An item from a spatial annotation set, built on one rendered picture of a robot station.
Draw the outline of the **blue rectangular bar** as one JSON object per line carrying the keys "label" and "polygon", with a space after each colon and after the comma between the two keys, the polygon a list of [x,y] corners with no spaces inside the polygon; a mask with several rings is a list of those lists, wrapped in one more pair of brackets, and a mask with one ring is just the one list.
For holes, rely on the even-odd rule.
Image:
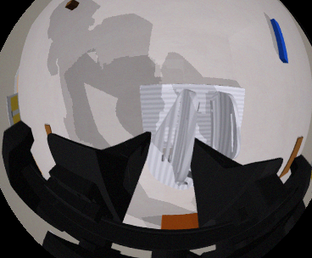
{"label": "blue rectangular bar", "polygon": [[272,18],[271,24],[272,28],[274,30],[274,35],[276,35],[276,41],[277,41],[277,47],[278,47],[278,55],[280,55],[280,59],[282,63],[287,63],[288,64],[288,56],[287,56],[287,51],[286,51],[286,45],[284,42],[284,37],[282,37],[281,33],[281,28],[280,25],[278,25],[278,22]]}

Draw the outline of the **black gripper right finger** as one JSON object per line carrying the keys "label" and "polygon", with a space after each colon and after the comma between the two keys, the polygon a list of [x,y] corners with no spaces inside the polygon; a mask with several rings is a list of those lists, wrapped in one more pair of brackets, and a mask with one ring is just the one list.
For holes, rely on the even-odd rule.
{"label": "black gripper right finger", "polygon": [[191,173],[198,226],[213,226],[255,180],[277,174],[283,158],[239,164],[194,137]]}

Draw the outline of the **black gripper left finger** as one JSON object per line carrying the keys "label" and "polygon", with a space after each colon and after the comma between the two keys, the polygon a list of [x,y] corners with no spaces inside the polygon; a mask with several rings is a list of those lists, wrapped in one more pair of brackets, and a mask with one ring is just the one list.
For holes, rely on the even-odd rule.
{"label": "black gripper left finger", "polygon": [[54,163],[97,184],[113,220],[123,222],[147,161],[151,132],[107,149],[82,145],[56,133],[48,133],[47,141]]}

